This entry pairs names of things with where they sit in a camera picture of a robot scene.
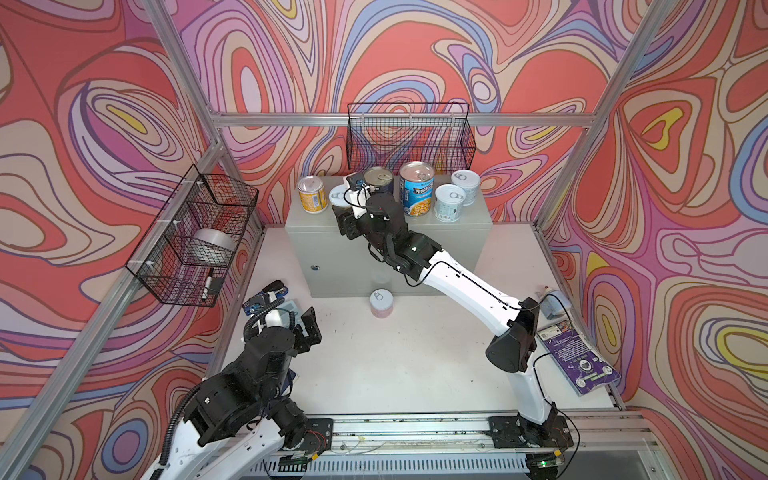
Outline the dark tomato can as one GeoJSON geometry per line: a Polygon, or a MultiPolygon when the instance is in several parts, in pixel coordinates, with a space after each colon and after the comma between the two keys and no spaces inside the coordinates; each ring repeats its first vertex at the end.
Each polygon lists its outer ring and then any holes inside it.
{"type": "Polygon", "coordinates": [[[383,167],[374,166],[364,172],[364,181],[371,194],[394,192],[394,175],[383,167]]]}

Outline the white yellow can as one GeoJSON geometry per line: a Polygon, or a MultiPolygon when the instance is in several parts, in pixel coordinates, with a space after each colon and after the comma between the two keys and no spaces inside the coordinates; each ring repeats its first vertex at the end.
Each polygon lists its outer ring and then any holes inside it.
{"type": "Polygon", "coordinates": [[[334,186],[328,193],[328,200],[332,206],[341,208],[350,208],[351,205],[346,200],[347,187],[344,184],[334,186]]]}

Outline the blue label large can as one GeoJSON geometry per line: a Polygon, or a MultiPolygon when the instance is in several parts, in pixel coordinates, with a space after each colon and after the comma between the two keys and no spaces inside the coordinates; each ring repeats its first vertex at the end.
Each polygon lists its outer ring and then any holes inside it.
{"type": "Polygon", "coordinates": [[[404,212],[410,217],[427,214],[432,205],[434,168],[420,161],[404,164],[400,170],[400,201],[404,212]]]}

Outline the yellow corn can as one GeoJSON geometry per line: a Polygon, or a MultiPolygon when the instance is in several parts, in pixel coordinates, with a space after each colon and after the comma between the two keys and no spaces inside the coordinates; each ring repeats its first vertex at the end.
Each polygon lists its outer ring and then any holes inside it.
{"type": "Polygon", "coordinates": [[[328,206],[324,182],[319,176],[305,176],[297,183],[302,208],[309,214],[323,212],[328,206]]]}

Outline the pink white can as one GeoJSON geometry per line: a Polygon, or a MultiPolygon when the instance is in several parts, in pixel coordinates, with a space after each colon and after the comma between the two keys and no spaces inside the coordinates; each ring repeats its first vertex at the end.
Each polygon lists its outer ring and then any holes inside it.
{"type": "Polygon", "coordinates": [[[388,317],[394,308],[394,296],[387,289],[376,289],[369,296],[370,311],[376,318],[388,317]]]}

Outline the light blue white can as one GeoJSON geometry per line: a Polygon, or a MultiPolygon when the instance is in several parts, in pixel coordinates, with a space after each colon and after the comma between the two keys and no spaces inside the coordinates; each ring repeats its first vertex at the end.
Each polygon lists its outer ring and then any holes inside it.
{"type": "Polygon", "coordinates": [[[435,190],[435,217],[443,223],[459,220],[465,202],[465,191],[454,184],[443,184],[435,190]]]}

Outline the pale green white can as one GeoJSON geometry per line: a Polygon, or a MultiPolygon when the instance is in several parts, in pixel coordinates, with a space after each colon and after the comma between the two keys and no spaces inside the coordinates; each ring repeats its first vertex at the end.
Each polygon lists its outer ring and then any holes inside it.
{"type": "Polygon", "coordinates": [[[475,202],[481,183],[479,174],[472,170],[457,170],[452,173],[451,182],[464,191],[464,207],[472,205],[475,202]]]}

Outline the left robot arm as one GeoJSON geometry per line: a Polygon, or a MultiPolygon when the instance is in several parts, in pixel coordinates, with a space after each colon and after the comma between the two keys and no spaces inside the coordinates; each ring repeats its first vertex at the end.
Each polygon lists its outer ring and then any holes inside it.
{"type": "Polygon", "coordinates": [[[242,353],[183,397],[145,478],[239,479],[280,451],[307,465],[330,449],[332,429],[306,416],[288,383],[292,359],[322,340],[315,310],[268,322],[279,308],[252,316],[242,353]]]}

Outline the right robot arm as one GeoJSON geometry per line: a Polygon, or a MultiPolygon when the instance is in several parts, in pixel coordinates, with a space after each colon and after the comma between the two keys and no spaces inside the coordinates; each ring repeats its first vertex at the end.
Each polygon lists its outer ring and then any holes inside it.
{"type": "Polygon", "coordinates": [[[493,334],[485,356],[508,374],[517,399],[515,428],[527,446],[543,447],[552,441],[564,448],[555,434],[565,416],[544,393],[530,365],[537,349],[540,304],[503,293],[463,267],[431,237],[409,228],[402,206],[394,196],[377,192],[361,173],[343,178],[344,206],[333,208],[340,234],[350,240],[364,237],[369,254],[404,277],[410,287],[430,286],[479,318],[493,334]]]}

